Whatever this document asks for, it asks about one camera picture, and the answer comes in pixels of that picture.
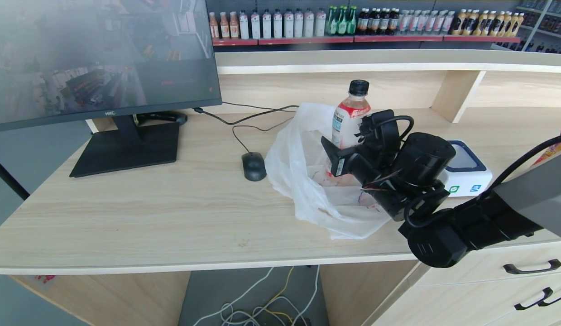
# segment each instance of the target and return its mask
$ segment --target computer monitor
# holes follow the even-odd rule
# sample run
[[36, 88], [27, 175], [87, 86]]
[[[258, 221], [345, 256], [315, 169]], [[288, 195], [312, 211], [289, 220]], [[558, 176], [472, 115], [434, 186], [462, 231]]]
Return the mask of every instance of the computer monitor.
[[176, 160], [177, 123], [133, 115], [221, 105], [205, 0], [0, 0], [0, 131], [113, 118], [71, 176]]

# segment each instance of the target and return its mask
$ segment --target plastic bag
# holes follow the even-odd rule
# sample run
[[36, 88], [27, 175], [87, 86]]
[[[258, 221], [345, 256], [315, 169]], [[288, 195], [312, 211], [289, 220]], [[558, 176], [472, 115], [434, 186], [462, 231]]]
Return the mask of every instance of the plastic bag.
[[294, 200], [295, 216], [329, 229], [332, 239], [365, 239], [390, 217], [352, 175], [326, 171], [321, 136], [331, 138], [335, 107], [303, 103], [278, 132], [265, 165], [268, 180]]

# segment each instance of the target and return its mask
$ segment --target drawer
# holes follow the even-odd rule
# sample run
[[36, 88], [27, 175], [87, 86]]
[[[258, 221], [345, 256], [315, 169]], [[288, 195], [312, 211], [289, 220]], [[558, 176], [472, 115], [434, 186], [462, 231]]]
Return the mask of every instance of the drawer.
[[[467, 254], [452, 268], [429, 268], [415, 285], [441, 285], [541, 276], [561, 272], [561, 242], [504, 248], [487, 248]], [[506, 272], [504, 265], [521, 274]]]

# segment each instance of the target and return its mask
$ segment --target desk surface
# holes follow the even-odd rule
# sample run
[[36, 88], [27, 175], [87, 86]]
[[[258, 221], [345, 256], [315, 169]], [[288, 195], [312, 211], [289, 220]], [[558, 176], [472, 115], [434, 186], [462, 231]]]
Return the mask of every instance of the desk surface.
[[[253, 124], [272, 126], [290, 113]], [[561, 109], [482, 109], [450, 124], [428, 109], [398, 110], [415, 131], [462, 139], [495, 173], [556, 135]], [[228, 115], [227, 119], [240, 115]], [[237, 130], [266, 153], [276, 132]], [[292, 200], [241, 171], [229, 126], [191, 115], [176, 163], [71, 179], [83, 147], [0, 227], [0, 274], [116, 274], [414, 259], [390, 221], [365, 240], [330, 240], [293, 215]], [[463, 200], [447, 200], [454, 206]], [[560, 241], [549, 231], [513, 244]]]

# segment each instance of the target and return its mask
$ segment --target drawer handle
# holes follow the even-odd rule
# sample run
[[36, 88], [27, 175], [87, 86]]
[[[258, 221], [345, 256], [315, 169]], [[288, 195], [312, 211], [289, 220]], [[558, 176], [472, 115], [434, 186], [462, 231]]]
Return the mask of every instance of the drawer handle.
[[539, 305], [541, 302], [543, 302], [544, 300], [548, 299], [548, 298], [552, 295], [552, 293], [554, 293], [554, 291], [552, 291], [551, 288], [545, 288], [545, 289], [543, 289], [542, 291], [543, 291], [543, 293], [544, 293], [544, 297], [543, 297], [542, 299], [540, 299], [540, 300], [534, 302], [533, 304], [531, 304], [531, 305], [529, 305], [529, 306], [527, 306], [527, 307], [524, 307], [524, 306], [522, 306], [520, 303], [518, 303], [517, 305], [514, 306], [514, 308], [516, 308], [516, 310], [526, 310], [526, 309], [531, 308], [531, 307], [533, 307], [533, 306], [535, 306], [535, 305]]
[[559, 297], [558, 299], [556, 299], [552, 302], [544, 302], [544, 299], [542, 299], [537, 305], [538, 305], [538, 307], [547, 307], [549, 305], [553, 305], [554, 303], [556, 303], [560, 300], [561, 300], [561, 297]]
[[548, 260], [548, 263], [550, 264], [549, 268], [538, 269], [538, 270], [519, 270], [516, 266], [514, 266], [514, 264], [506, 264], [503, 266], [503, 268], [504, 270], [506, 270], [506, 273], [518, 275], [518, 274], [535, 274], [535, 273], [551, 272], [561, 267], [561, 262], [557, 259]]

